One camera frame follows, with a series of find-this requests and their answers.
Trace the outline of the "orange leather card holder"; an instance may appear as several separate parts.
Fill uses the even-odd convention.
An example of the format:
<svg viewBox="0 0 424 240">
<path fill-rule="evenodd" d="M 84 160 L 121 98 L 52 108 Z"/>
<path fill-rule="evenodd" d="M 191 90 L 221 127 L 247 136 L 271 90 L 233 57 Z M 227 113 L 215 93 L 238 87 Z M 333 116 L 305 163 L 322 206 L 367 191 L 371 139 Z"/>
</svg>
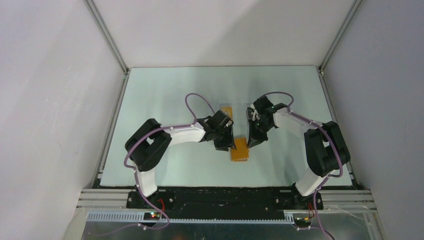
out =
<svg viewBox="0 0 424 240">
<path fill-rule="evenodd" d="M 234 139 L 234 148 L 230 150 L 230 160 L 232 162 L 246 162 L 249 158 L 249 148 L 245 137 Z"/>
</svg>

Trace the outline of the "clear plastic card tray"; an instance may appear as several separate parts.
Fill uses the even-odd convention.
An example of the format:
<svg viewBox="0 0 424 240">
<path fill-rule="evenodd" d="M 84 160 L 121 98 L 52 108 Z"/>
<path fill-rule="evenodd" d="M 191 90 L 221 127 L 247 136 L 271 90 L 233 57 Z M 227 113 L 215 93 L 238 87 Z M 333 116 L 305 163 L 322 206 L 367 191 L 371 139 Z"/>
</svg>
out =
<svg viewBox="0 0 424 240">
<path fill-rule="evenodd" d="M 247 125 L 248 124 L 248 107 L 251 102 L 247 103 L 222 103 L 219 109 L 227 113 L 234 122 L 234 125 Z"/>
</svg>

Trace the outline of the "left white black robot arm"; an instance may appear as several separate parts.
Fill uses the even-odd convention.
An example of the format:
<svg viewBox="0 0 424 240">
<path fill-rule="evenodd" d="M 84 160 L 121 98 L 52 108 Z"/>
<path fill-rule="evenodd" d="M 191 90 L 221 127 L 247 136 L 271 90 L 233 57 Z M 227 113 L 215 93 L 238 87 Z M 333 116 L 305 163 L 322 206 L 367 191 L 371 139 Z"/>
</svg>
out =
<svg viewBox="0 0 424 240">
<path fill-rule="evenodd" d="M 135 186 L 140 192 L 138 201 L 145 208 L 156 206 L 156 166 L 168 147 L 212 141 L 217 151 L 227 152 L 236 147 L 233 124 L 233 119 L 222 110 L 179 125 L 162 126 L 155 118 L 148 119 L 124 145 L 127 155 L 123 165 L 133 171 Z"/>
</svg>

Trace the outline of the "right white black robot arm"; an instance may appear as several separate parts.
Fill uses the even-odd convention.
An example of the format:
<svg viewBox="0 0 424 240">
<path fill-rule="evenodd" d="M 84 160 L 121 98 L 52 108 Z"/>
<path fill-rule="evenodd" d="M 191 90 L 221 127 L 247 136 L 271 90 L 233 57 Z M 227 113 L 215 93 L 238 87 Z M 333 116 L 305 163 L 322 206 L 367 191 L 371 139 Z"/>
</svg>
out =
<svg viewBox="0 0 424 240">
<path fill-rule="evenodd" d="M 320 122 L 294 112 L 290 105 L 273 104 L 266 95 L 257 98 L 246 109 L 248 119 L 247 147 L 253 148 L 268 140 L 268 131 L 285 128 L 304 142 L 307 169 L 300 180 L 293 184 L 291 204 L 304 209 L 311 202 L 311 196 L 329 178 L 343 176 L 343 166 L 351 156 L 341 133 L 334 121 Z"/>
</svg>

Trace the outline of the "black credit card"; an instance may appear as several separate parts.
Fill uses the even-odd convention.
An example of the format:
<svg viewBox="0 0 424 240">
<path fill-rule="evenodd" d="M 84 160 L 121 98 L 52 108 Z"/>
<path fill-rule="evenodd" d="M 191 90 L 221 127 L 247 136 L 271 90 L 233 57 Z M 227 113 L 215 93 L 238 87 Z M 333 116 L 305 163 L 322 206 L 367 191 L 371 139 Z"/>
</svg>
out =
<svg viewBox="0 0 424 240">
<path fill-rule="evenodd" d="M 248 122 L 253 121 L 254 112 L 255 110 L 253 108 L 251 107 L 246 108 L 246 117 Z"/>
</svg>

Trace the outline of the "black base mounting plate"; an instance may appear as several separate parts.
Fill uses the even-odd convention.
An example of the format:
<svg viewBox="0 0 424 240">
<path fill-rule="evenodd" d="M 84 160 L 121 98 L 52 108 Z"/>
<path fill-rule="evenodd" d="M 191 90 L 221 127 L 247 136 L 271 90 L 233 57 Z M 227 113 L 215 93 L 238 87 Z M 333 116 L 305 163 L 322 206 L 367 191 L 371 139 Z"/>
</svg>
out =
<svg viewBox="0 0 424 240">
<path fill-rule="evenodd" d="M 169 218 L 277 220 L 288 210 L 323 210 L 320 194 L 302 197 L 292 187 L 159 187 L 144 201 L 138 190 L 126 208 L 164 211 Z"/>
</svg>

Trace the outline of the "left controller circuit board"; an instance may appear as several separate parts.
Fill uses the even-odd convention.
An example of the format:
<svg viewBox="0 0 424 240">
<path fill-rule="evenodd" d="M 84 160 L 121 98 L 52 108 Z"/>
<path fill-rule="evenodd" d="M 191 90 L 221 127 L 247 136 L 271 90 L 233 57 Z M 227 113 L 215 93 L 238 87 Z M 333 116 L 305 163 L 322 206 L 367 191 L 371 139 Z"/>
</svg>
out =
<svg viewBox="0 0 424 240">
<path fill-rule="evenodd" d="M 144 221 L 158 221 L 162 218 L 162 214 L 160 212 L 149 211 L 143 214 Z"/>
</svg>

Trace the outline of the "right aluminium frame rail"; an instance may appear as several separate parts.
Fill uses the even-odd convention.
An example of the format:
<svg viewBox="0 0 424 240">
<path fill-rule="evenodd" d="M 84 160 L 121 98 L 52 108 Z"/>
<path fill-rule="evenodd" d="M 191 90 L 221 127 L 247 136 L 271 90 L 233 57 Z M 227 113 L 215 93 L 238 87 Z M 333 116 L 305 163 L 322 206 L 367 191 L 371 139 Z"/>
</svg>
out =
<svg viewBox="0 0 424 240">
<path fill-rule="evenodd" d="M 343 37 L 347 33 L 352 21 L 354 20 L 355 16 L 361 9 L 361 6 L 363 5 L 365 1 L 364 0 L 354 0 L 351 6 L 349 7 L 349 10 L 339 27 L 339 29 L 336 32 L 335 37 L 333 38 L 328 50 L 326 51 L 323 60 L 321 61 L 320 65 L 316 67 L 319 80 L 321 83 L 322 90 L 324 92 L 324 96 L 326 99 L 326 103 L 330 112 L 331 119 L 334 122 L 338 122 L 338 116 L 336 113 L 336 109 L 334 106 L 334 103 L 331 98 L 331 94 L 329 92 L 329 87 L 327 84 L 327 81 L 325 79 L 325 73 L 326 68 L 328 64 L 330 63 L 334 53 L 336 52 L 338 46 L 340 45 Z M 344 191 L 344 190 L 361 190 L 362 186 L 357 183 L 357 180 L 355 178 L 354 169 L 351 162 L 347 163 L 347 170 L 348 170 L 348 176 L 350 178 L 351 185 L 350 186 L 325 186 L 325 190 L 336 190 L 336 191 Z"/>
</svg>

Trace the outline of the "aluminium frame rail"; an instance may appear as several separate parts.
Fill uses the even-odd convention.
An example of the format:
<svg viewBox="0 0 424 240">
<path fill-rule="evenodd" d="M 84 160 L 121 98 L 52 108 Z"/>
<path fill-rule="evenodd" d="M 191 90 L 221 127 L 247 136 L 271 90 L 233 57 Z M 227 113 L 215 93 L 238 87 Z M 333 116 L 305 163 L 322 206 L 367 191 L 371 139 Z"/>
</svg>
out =
<svg viewBox="0 0 424 240">
<path fill-rule="evenodd" d="M 97 186 L 98 181 L 98 177 L 99 175 L 103 172 L 103 169 L 105 167 L 106 161 L 107 161 L 107 157 L 109 154 L 109 149 L 111 146 L 111 142 L 113 139 L 113 135 L 114 135 L 114 131 L 116 128 L 116 124 L 117 124 L 117 120 L 119 117 L 119 112 L 122 106 L 122 102 L 123 102 L 123 98 L 124 98 L 124 94 L 126 91 L 126 87 L 128 84 L 128 78 L 129 78 L 129 73 L 130 73 L 130 68 L 128 67 L 128 65 L 125 63 L 124 58 L 118 48 L 118 45 L 116 44 L 116 41 L 114 40 L 110 30 L 107 27 L 107 24 L 97 6 L 97 4 L 95 3 L 94 0 L 85 0 L 84 4 L 88 10 L 88 12 L 90 13 L 94 23 L 96 24 L 101 36 L 104 39 L 104 42 L 106 43 L 109 52 L 111 53 L 111 55 L 113 56 L 113 58 L 115 59 L 116 63 L 118 64 L 118 67 L 121 71 L 121 75 L 122 77 L 120 77 L 119 82 L 118 82 L 118 92 L 117 92 L 117 97 L 115 98 L 114 102 L 113 102 L 113 109 L 112 109 L 112 114 L 111 117 L 109 119 L 108 122 L 108 126 L 106 129 L 106 133 L 105 133 L 105 138 L 104 141 L 102 143 L 101 146 L 101 151 L 99 154 L 99 158 L 97 160 L 96 163 L 96 167 L 94 170 L 94 174 L 93 177 L 90 181 L 90 183 L 87 185 L 87 188 L 94 188 Z"/>
<path fill-rule="evenodd" d="M 321 61 L 320 65 L 316 67 L 319 80 L 321 83 L 322 90 L 324 92 L 324 96 L 326 99 L 326 103 L 330 112 L 331 119 L 334 122 L 338 122 L 338 116 L 336 113 L 336 109 L 334 106 L 334 103 L 331 98 L 331 94 L 329 92 L 329 87 L 327 84 L 327 81 L 325 79 L 325 73 L 326 68 L 328 64 L 330 63 L 334 53 L 336 52 L 338 46 L 340 45 L 343 37 L 347 33 L 352 21 L 354 20 L 355 16 L 361 9 L 361 6 L 363 5 L 365 1 L 364 0 L 354 0 L 351 6 L 349 7 L 349 10 L 339 27 L 339 29 L 336 32 L 335 37 L 333 38 L 328 50 L 326 51 L 323 60 Z M 347 170 L 348 170 L 348 176 L 350 178 L 351 185 L 350 186 L 325 186 L 325 190 L 336 190 L 336 191 L 344 191 L 344 190 L 361 190 L 362 186 L 357 183 L 357 180 L 355 178 L 354 169 L 351 162 L 347 163 Z"/>
</svg>

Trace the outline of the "left aluminium frame rail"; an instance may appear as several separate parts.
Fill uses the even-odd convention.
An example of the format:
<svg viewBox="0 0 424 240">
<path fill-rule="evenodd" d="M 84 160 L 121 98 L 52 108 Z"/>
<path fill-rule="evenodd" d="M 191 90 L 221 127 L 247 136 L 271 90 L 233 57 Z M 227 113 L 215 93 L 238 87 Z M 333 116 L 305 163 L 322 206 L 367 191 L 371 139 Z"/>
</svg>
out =
<svg viewBox="0 0 424 240">
<path fill-rule="evenodd" d="M 93 177 L 90 181 L 90 183 L 87 185 L 87 188 L 94 188 L 97 186 L 98 181 L 98 177 L 99 175 L 103 172 L 103 169 L 105 167 L 106 161 L 107 161 L 107 157 L 109 154 L 109 149 L 111 146 L 111 142 L 113 139 L 113 135 L 114 135 L 114 131 L 116 128 L 116 124 L 117 124 L 117 120 L 119 117 L 119 112 L 122 106 L 122 102 L 123 102 L 123 98 L 124 98 L 124 94 L 126 91 L 126 87 L 128 84 L 128 78 L 129 78 L 129 73 L 130 73 L 130 68 L 128 67 L 128 65 L 125 63 L 124 58 L 118 48 L 118 45 L 116 44 L 116 41 L 114 40 L 110 30 L 107 27 L 107 24 L 97 6 L 97 4 L 95 3 L 94 0 L 85 0 L 84 4 L 88 10 L 88 12 L 90 13 L 94 23 L 96 24 L 101 36 L 104 39 L 104 42 L 106 43 L 109 52 L 111 53 L 111 55 L 113 56 L 113 58 L 115 59 L 116 63 L 118 64 L 118 67 L 121 71 L 121 75 L 122 77 L 120 77 L 119 82 L 118 82 L 118 92 L 117 92 L 117 97 L 115 98 L 114 102 L 113 102 L 113 109 L 112 109 L 112 114 L 111 117 L 109 119 L 108 122 L 108 126 L 106 129 L 106 133 L 105 133 L 105 138 L 104 141 L 102 143 L 101 146 L 101 151 L 99 154 L 99 158 L 97 160 L 96 163 L 96 167 L 94 170 L 94 174 Z"/>
</svg>

